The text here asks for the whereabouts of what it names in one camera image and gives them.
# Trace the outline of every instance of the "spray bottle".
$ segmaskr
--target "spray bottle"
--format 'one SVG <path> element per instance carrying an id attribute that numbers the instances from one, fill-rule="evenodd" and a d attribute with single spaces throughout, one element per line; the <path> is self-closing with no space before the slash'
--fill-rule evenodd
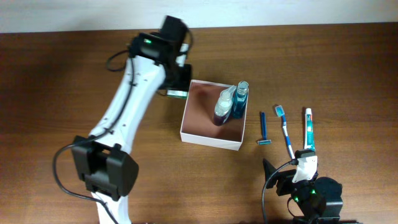
<path id="1" fill-rule="evenodd" d="M 233 104 L 233 95 L 236 86 L 231 86 L 220 93 L 216 107 L 214 108 L 214 124 L 217 126 L 223 125 L 231 114 Z"/>

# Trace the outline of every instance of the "wood grain surface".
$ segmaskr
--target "wood grain surface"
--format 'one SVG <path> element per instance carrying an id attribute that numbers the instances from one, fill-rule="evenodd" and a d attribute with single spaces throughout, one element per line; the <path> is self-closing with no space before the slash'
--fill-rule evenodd
<path id="1" fill-rule="evenodd" d="M 122 73 L 104 62 L 139 30 L 0 35 L 1 223 L 98 223 L 96 205 L 64 194 L 52 177 L 56 150 L 86 136 Z M 289 157 L 272 106 L 283 105 L 293 149 L 303 148 L 303 107 L 312 108 L 319 174 L 343 184 L 344 220 L 398 220 L 398 24 L 193 29 L 193 78 L 246 80 L 250 100 L 239 151 L 181 142 L 184 100 L 155 95 L 131 156 L 135 223 L 262 223 L 262 158 Z M 272 144 L 258 146 L 259 112 Z M 88 194 L 70 152 L 65 185 Z M 266 192 L 273 223 L 292 217 L 288 196 Z M 297 206 L 292 210 L 300 214 Z"/>

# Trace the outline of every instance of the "clear plastic bottle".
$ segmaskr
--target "clear plastic bottle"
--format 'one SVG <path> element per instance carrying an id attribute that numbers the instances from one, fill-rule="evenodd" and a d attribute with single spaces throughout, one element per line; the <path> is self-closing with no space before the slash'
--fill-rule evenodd
<path id="1" fill-rule="evenodd" d="M 234 105 L 232 107 L 232 116 L 235 119 L 240 119 L 243 116 L 246 102 L 248 101 L 249 84 L 241 81 L 238 84 L 234 97 Z"/>
<path id="2" fill-rule="evenodd" d="M 214 124 L 217 126 L 223 125 L 231 114 L 233 105 L 233 95 L 236 86 L 231 86 L 220 93 L 217 104 L 214 108 Z"/>

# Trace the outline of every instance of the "open cardboard box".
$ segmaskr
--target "open cardboard box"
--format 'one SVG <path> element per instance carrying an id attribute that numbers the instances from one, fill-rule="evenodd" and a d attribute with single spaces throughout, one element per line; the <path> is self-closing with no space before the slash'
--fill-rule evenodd
<path id="1" fill-rule="evenodd" d="M 243 141 L 246 111 L 241 119 L 233 119 L 216 126 L 213 124 L 214 108 L 221 91 L 231 85 L 192 80 L 181 124 L 181 140 L 205 146 L 239 150 Z"/>

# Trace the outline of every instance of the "toothbrush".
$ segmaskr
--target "toothbrush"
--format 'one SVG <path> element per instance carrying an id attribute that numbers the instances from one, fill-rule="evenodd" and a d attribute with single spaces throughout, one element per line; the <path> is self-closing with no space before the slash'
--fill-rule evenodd
<path id="1" fill-rule="evenodd" d="M 287 145 L 287 151 L 289 152 L 289 156 L 292 159 L 295 159 L 293 149 L 292 149 L 292 144 L 290 143 L 289 135 L 287 134 L 287 128 L 286 128 L 286 117 L 285 117 L 285 112 L 284 109 L 282 108 L 281 105 L 275 107 L 276 110 L 276 115 L 278 117 L 282 117 L 282 130 L 284 131 L 285 134 L 285 139 L 286 139 L 286 145 Z"/>

